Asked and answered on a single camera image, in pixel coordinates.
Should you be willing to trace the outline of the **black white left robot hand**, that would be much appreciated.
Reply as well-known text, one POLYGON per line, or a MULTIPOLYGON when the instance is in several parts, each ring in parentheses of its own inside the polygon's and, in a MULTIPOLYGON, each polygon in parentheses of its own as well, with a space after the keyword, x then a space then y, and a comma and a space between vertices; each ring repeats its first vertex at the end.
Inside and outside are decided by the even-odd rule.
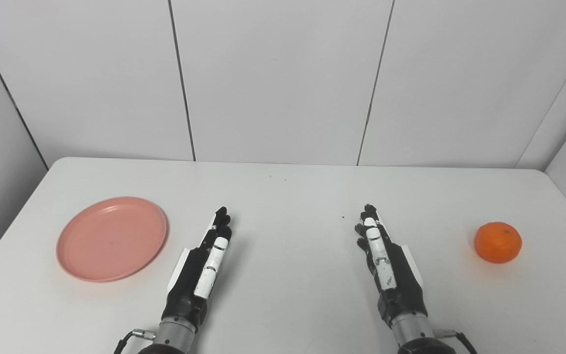
POLYGON ((230 240, 232 230, 229 226, 231 217, 227 207, 220 207, 214 215, 202 242, 198 247, 186 249, 186 255, 181 255, 177 266, 179 273, 174 285, 167 294, 166 306, 161 319, 188 320, 195 331, 199 330, 207 313, 207 300, 195 294, 195 290, 205 269, 205 264, 214 242, 219 237, 230 240))

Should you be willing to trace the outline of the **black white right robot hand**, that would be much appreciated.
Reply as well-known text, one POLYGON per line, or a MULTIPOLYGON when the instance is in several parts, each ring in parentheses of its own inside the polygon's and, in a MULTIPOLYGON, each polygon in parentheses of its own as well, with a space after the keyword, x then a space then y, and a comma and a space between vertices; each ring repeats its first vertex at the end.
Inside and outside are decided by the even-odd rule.
POLYGON ((407 260, 405 249, 391 240, 375 206, 364 206, 355 231, 359 235, 357 245, 364 251, 379 291, 378 307, 382 320, 393 327, 398 316, 428 316, 423 288, 407 260))

